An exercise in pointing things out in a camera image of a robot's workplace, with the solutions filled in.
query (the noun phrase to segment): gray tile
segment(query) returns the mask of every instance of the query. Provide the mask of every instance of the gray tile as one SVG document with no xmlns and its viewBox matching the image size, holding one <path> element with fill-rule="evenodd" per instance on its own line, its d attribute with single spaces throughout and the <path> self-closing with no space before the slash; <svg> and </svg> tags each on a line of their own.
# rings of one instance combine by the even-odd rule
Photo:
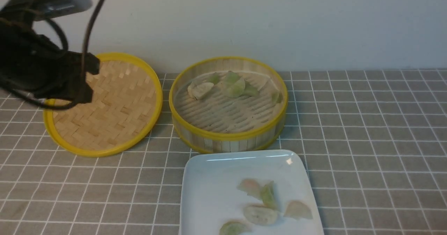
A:
<svg viewBox="0 0 447 235">
<path fill-rule="evenodd" d="M 297 127 L 284 127 L 281 132 L 281 139 L 299 139 L 300 138 L 300 128 Z"/>
<path fill-rule="evenodd" d="M 311 155 L 306 156 L 308 170 L 331 170 L 329 164 L 329 156 L 327 155 Z"/>
<path fill-rule="evenodd" d="M 40 179 L 45 172 L 44 166 L 26 166 L 22 172 L 22 175 L 18 179 L 19 181 L 26 182 L 40 182 Z"/>
<path fill-rule="evenodd" d="M 374 154 L 369 141 L 349 141 L 352 154 Z"/>
<path fill-rule="evenodd" d="M 374 228 L 379 229 L 399 229 L 394 210 L 370 210 Z"/>
<path fill-rule="evenodd" d="M 95 168 L 91 176 L 91 183 L 111 184 L 116 168 Z"/>
<path fill-rule="evenodd" d="M 96 235 L 123 235 L 124 227 L 124 225 L 101 224 Z"/>
<path fill-rule="evenodd" d="M 333 188 L 335 186 L 330 171 L 310 171 L 309 179 L 313 188 Z"/>
<path fill-rule="evenodd" d="M 169 147 L 169 151 L 190 152 L 190 147 L 188 147 L 181 139 L 176 138 L 171 139 L 171 146 Z"/>
<path fill-rule="evenodd" d="M 428 225 L 424 214 L 420 210 L 398 210 L 397 215 L 401 221 L 402 229 L 406 230 L 426 230 Z"/>
<path fill-rule="evenodd" d="M 182 186 L 168 186 L 161 187 L 160 202 L 180 204 L 180 196 L 182 194 Z"/>
<path fill-rule="evenodd" d="M 404 74 L 404 77 L 406 80 L 410 80 L 410 81 L 422 81 L 423 80 L 419 71 L 413 71 L 413 70 L 402 71 L 402 74 Z"/>
<path fill-rule="evenodd" d="M 68 174 L 68 167 L 49 166 L 42 182 L 64 182 Z"/>
<path fill-rule="evenodd" d="M 379 172 L 359 172 L 359 178 L 363 188 L 384 189 L 385 182 Z"/>
<path fill-rule="evenodd" d="M 403 114 L 422 114 L 422 111 L 417 103 L 401 102 L 399 103 L 399 106 Z"/>
<path fill-rule="evenodd" d="M 447 230 L 447 211 L 424 211 L 430 228 L 433 230 Z"/>
<path fill-rule="evenodd" d="M 143 162 L 143 152 L 123 152 L 120 167 L 141 167 Z"/>
<path fill-rule="evenodd" d="M 85 202 L 106 202 L 110 191 L 110 185 L 90 184 L 87 187 L 83 201 Z"/>
<path fill-rule="evenodd" d="M 91 172 L 93 168 L 76 168 L 73 167 L 68 173 L 67 182 L 68 183 L 87 183 L 90 179 Z"/>
<path fill-rule="evenodd" d="M 70 223 L 48 223 L 43 230 L 44 235 L 68 235 L 72 224 Z"/>
<path fill-rule="evenodd" d="M 326 116 L 326 118 L 329 118 L 330 115 L 320 115 L 320 116 Z M 301 126 L 320 126 L 320 119 L 318 118 L 319 115 L 317 114 L 299 114 L 300 118 L 300 125 Z"/>
<path fill-rule="evenodd" d="M 369 208 L 393 208 L 386 190 L 364 190 Z"/>
<path fill-rule="evenodd" d="M 354 156 L 358 171 L 379 171 L 379 165 L 374 156 Z"/>
<path fill-rule="evenodd" d="M 346 228 L 371 228 L 371 220 L 366 209 L 343 209 Z"/>
<path fill-rule="evenodd" d="M 419 106 L 424 114 L 444 114 L 437 103 L 419 103 Z"/>
<path fill-rule="evenodd" d="M 409 173 L 408 177 L 415 189 L 437 189 L 436 183 L 429 173 Z"/>
<path fill-rule="evenodd" d="M 338 188 L 356 189 L 360 187 L 359 179 L 355 172 L 334 172 L 335 183 Z"/>
<path fill-rule="evenodd" d="M 309 80 L 310 76 L 309 76 L 309 72 L 291 72 L 292 73 L 292 80 L 295 81 L 300 81 L 300 80 Z"/>
<path fill-rule="evenodd" d="M 166 169 L 163 184 L 182 184 L 184 169 Z"/>
<path fill-rule="evenodd" d="M 78 206 L 79 203 L 56 202 L 50 216 L 50 221 L 73 221 Z"/>
<path fill-rule="evenodd" d="M 315 91 L 313 92 L 316 101 L 335 101 L 334 94 L 332 91 Z"/>
<path fill-rule="evenodd" d="M 129 213 L 131 205 L 127 204 L 107 204 L 105 206 L 104 215 L 102 216 L 102 222 L 105 223 L 124 223 Z"/>
<path fill-rule="evenodd" d="M 148 226 L 148 225 L 128 225 L 126 228 L 125 235 L 150 234 L 151 230 L 152 230 L 152 226 Z"/>
<path fill-rule="evenodd" d="M 98 228 L 97 224 L 73 224 L 70 235 L 86 235 L 93 234 Z"/>
<path fill-rule="evenodd" d="M 112 185 L 110 190 L 109 202 L 130 203 L 134 195 L 135 186 L 133 185 Z"/>
<path fill-rule="evenodd" d="M 326 141 L 329 154 L 350 154 L 347 141 Z"/>
<path fill-rule="evenodd" d="M 75 159 L 76 155 L 67 152 L 65 150 L 59 150 L 56 151 L 56 154 L 53 157 L 53 160 L 51 161 L 51 165 L 61 165 L 61 166 L 70 166 L 73 163 L 73 160 Z"/>
<path fill-rule="evenodd" d="M 447 157 L 426 157 L 426 161 L 431 171 L 447 171 Z"/>
<path fill-rule="evenodd" d="M 419 141 L 418 145 L 423 155 L 445 155 L 439 142 Z"/>
<path fill-rule="evenodd" d="M 163 169 L 143 168 L 139 177 L 140 184 L 161 184 Z"/>
<path fill-rule="evenodd" d="M 418 198 L 412 190 L 390 190 L 395 208 L 420 208 Z"/>
<path fill-rule="evenodd" d="M 362 121 L 361 115 L 340 115 L 343 121 L 343 125 L 345 127 L 355 127 L 355 126 L 361 126 L 363 127 L 364 123 Z"/>
<path fill-rule="evenodd" d="M 393 137 L 393 140 L 396 140 L 396 141 L 412 141 L 413 140 L 413 136 L 408 128 L 390 127 L 389 131 L 391 133 L 391 136 Z"/>
<path fill-rule="evenodd" d="M 394 102 L 379 102 L 379 105 L 382 114 L 400 114 L 401 110 L 399 109 L 399 105 Z"/>
<path fill-rule="evenodd" d="M 352 90 L 355 91 L 370 91 L 369 83 L 367 81 L 349 81 Z"/>
<path fill-rule="evenodd" d="M 16 146 L 19 136 L 0 136 L 0 143 L 4 149 L 12 149 Z"/>
<path fill-rule="evenodd" d="M 154 226 L 152 235 L 178 235 L 177 226 Z"/>
<path fill-rule="evenodd" d="M 331 155 L 332 170 L 334 171 L 355 171 L 354 162 L 351 156 Z"/>
<path fill-rule="evenodd" d="M 157 224 L 179 224 L 180 205 L 158 205 L 155 222 Z"/>
<path fill-rule="evenodd" d="M 301 140 L 281 140 L 281 148 L 288 149 L 297 154 L 303 154 L 303 143 Z"/>
<path fill-rule="evenodd" d="M 384 127 L 385 121 L 381 115 L 369 115 L 363 114 L 362 118 L 365 122 L 365 126 L 368 127 Z"/>
<path fill-rule="evenodd" d="M 338 190 L 342 207 L 366 207 L 362 190 Z"/>
<path fill-rule="evenodd" d="M 377 160 L 382 171 L 404 171 L 401 160 L 396 156 L 378 156 Z"/>
<path fill-rule="evenodd" d="M 319 207 L 339 207 L 337 192 L 334 189 L 313 189 Z"/>
<path fill-rule="evenodd" d="M 353 94 L 358 102 L 374 102 L 376 104 L 374 94 L 371 91 L 354 91 Z"/>
<path fill-rule="evenodd" d="M 395 141 L 394 143 L 400 155 L 420 155 L 415 141 Z"/>
<path fill-rule="evenodd" d="M 443 189 L 443 190 L 447 190 L 447 174 L 435 173 L 435 174 L 433 174 L 433 176 L 436 179 L 436 182 L 438 183 L 439 188 Z"/>
<path fill-rule="evenodd" d="M 407 156 L 401 157 L 401 159 L 407 171 L 428 171 L 423 157 Z"/>
<path fill-rule="evenodd" d="M 358 114 L 359 108 L 356 103 L 353 102 L 337 102 L 338 110 L 340 113 L 346 114 Z"/>
<path fill-rule="evenodd" d="M 151 138 L 149 140 L 147 151 L 167 152 L 168 150 L 169 150 L 168 138 Z"/>
<path fill-rule="evenodd" d="M 22 222 L 19 224 L 16 234 L 40 235 L 44 226 L 44 223 Z"/>
<path fill-rule="evenodd" d="M 343 228 L 342 213 L 338 208 L 318 208 L 323 227 Z"/>
<path fill-rule="evenodd" d="M 105 204 L 81 203 L 76 222 L 99 222 Z"/>
<path fill-rule="evenodd" d="M 310 81 L 293 81 L 292 86 L 295 91 L 312 91 Z"/>
<path fill-rule="evenodd" d="M 54 203 L 52 202 L 31 201 L 23 219 L 46 221 L 51 209 L 53 209 L 53 205 Z"/>
<path fill-rule="evenodd" d="M 378 102 L 394 102 L 396 99 L 394 98 L 394 95 L 390 91 L 374 91 L 375 99 Z"/>
<path fill-rule="evenodd" d="M 32 197 L 33 200 L 56 200 L 62 184 L 40 183 L 37 191 Z"/>
<path fill-rule="evenodd" d="M 351 84 L 349 84 L 349 81 L 342 80 L 342 81 L 331 81 L 331 86 L 334 91 L 340 91 L 340 90 L 346 90 L 351 91 Z"/>
<path fill-rule="evenodd" d="M 368 140 L 368 134 L 364 127 L 345 127 L 348 140 Z"/>
<path fill-rule="evenodd" d="M 346 136 L 342 127 L 323 127 L 324 139 L 345 140 Z"/>
<path fill-rule="evenodd" d="M 408 91 L 410 88 L 405 81 L 388 81 L 391 90 L 394 91 Z"/>
<path fill-rule="evenodd" d="M 397 151 L 392 141 L 372 141 L 375 154 L 377 155 L 396 155 Z"/>
<path fill-rule="evenodd" d="M 37 183 L 16 183 L 8 199 L 29 200 L 37 187 Z"/>
<path fill-rule="evenodd" d="M 135 191 L 134 203 L 156 203 L 160 186 L 138 185 Z"/>
<path fill-rule="evenodd" d="M 327 154 L 324 141 L 303 141 L 306 154 Z"/>
</svg>

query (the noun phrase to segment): dumpling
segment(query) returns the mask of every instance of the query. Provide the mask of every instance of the dumpling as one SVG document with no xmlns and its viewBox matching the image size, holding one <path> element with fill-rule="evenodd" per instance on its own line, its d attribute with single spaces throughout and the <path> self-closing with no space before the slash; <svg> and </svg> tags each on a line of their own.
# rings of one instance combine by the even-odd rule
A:
<svg viewBox="0 0 447 235">
<path fill-rule="evenodd" d="M 243 209 L 244 217 L 255 225 L 269 226 L 278 220 L 278 212 L 264 206 L 249 205 Z"/>
<path fill-rule="evenodd" d="M 222 225 L 219 235 L 239 235 L 244 232 L 250 232 L 250 228 L 241 222 L 230 221 Z"/>
<path fill-rule="evenodd" d="M 255 179 L 243 179 L 241 183 L 237 186 L 238 190 L 247 192 L 247 195 L 255 197 L 259 200 L 261 199 L 261 186 Z"/>
<path fill-rule="evenodd" d="M 278 205 L 276 204 L 275 196 L 273 193 L 273 181 L 269 182 L 261 188 L 261 199 L 267 208 L 278 210 Z"/>
<path fill-rule="evenodd" d="M 305 205 L 305 203 L 298 201 L 298 200 L 292 200 L 289 202 L 286 208 L 286 212 L 284 213 L 284 216 L 287 216 L 289 218 L 293 219 L 312 219 L 312 211 L 310 208 Z"/>
</svg>

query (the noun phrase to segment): square plate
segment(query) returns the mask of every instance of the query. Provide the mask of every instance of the square plate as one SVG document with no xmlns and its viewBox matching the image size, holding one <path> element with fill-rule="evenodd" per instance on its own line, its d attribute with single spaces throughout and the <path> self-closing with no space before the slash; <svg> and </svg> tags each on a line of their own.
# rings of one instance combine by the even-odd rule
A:
<svg viewBox="0 0 447 235">
<path fill-rule="evenodd" d="M 273 180 L 281 214 L 291 200 L 300 200 L 312 211 L 313 219 L 284 218 L 271 226 L 250 224 L 242 214 L 249 204 L 260 200 L 236 189 L 241 180 L 253 178 L 261 184 Z M 315 197 L 300 157 L 292 151 L 262 150 L 204 154 L 191 158 L 183 175 L 180 206 L 180 234 L 219 234 L 230 220 L 240 220 L 252 229 L 249 235 L 323 235 Z"/>
</svg>

